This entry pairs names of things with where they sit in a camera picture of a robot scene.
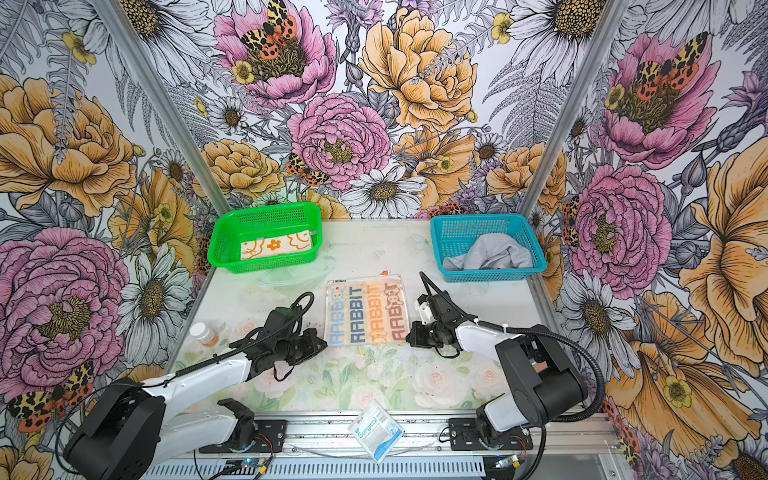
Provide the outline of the grey patterned towel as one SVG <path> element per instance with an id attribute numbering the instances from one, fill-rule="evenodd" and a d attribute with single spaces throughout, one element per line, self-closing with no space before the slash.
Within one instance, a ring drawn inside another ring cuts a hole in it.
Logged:
<path id="1" fill-rule="evenodd" d="M 409 330 L 406 296 L 398 275 L 327 283 L 324 340 L 330 346 L 404 342 Z"/>

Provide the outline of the plain grey towel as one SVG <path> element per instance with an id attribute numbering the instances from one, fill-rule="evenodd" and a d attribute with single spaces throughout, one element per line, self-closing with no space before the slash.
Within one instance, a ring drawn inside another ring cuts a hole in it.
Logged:
<path id="1" fill-rule="evenodd" d="M 489 233 L 481 235 L 465 254 L 446 257 L 442 267 L 447 271 L 530 269 L 533 257 L 513 237 Z"/>

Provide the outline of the orange white floral towel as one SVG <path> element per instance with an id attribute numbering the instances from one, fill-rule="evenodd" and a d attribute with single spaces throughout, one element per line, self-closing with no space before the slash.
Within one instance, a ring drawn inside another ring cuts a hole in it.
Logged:
<path id="1" fill-rule="evenodd" d="M 313 241 L 309 230 L 275 237 L 258 238 L 241 243 L 240 260 L 246 261 L 303 253 L 311 250 L 312 247 Z"/>

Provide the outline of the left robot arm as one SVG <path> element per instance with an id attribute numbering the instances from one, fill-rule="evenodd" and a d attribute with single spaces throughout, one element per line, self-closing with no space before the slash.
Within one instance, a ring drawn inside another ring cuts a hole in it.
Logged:
<path id="1" fill-rule="evenodd" d="M 208 446 L 246 451 L 262 439 L 254 412 L 227 398 L 206 410 L 193 405 L 277 365 L 298 366 L 328 346 L 304 328 L 305 308 L 277 307 L 264 325 L 211 358 L 163 377 L 108 385 L 69 437 L 64 460 L 86 479 L 139 479 L 151 467 Z"/>

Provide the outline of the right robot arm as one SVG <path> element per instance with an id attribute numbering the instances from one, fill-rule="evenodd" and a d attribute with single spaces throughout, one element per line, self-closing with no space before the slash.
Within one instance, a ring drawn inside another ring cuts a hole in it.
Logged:
<path id="1" fill-rule="evenodd" d="M 406 342 L 445 359 L 465 352 L 483 355 L 501 367 L 509 392 L 475 414 L 476 436 L 486 448 L 498 449 L 529 428 L 579 422 L 599 410 L 605 385 L 596 373 L 593 401 L 580 412 L 570 411 L 588 399 L 589 389 L 564 348 L 593 363 L 583 347 L 541 324 L 522 328 L 481 320 L 460 308 L 426 273 L 419 276 L 425 288 L 417 301 L 420 319 L 412 323 Z"/>

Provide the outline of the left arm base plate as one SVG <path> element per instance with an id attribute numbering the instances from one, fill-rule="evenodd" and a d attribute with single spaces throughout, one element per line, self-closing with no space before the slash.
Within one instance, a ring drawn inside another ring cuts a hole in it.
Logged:
<path id="1" fill-rule="evenodd" d="M 221 444 L 211 444 L 199 449 L 204 454 L 225 453 L 281 453 L 286 439 L 288 422 L 282 419 L 257 419 L 243 433 L 235 432 Z"/>

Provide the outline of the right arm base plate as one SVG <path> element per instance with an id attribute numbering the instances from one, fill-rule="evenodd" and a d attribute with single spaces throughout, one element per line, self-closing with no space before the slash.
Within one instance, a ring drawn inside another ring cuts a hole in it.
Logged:
<path id="1" fill-rule="evenodd" d="M 449 443 L 453 451 L 528 451 L 533 441 L 521 427 L 500 432 L 479 418 L 450 418 Z"/>

